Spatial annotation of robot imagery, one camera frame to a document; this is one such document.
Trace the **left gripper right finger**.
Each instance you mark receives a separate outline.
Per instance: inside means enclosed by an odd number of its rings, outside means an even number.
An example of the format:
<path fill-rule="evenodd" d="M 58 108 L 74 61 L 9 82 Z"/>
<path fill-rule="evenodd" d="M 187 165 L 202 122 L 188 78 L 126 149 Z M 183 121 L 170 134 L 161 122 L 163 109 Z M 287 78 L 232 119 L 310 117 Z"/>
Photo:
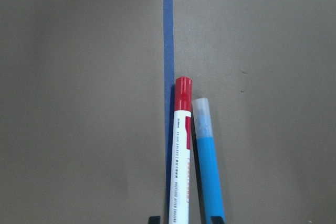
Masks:
<path fill-rule="evenodd" d="M 211 216 L 211 224 L 223 224 L 223 218 L 221 216 Z"/>

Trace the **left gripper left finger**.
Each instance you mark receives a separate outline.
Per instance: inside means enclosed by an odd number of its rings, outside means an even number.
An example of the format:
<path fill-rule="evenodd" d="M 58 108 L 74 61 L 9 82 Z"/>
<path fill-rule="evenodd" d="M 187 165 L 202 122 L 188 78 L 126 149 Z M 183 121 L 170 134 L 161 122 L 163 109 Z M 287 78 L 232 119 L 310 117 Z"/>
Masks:
<path fill-rule="evenodd" d="M 160 216 L 150 216 L 148 224 L 160 224 Z"/>

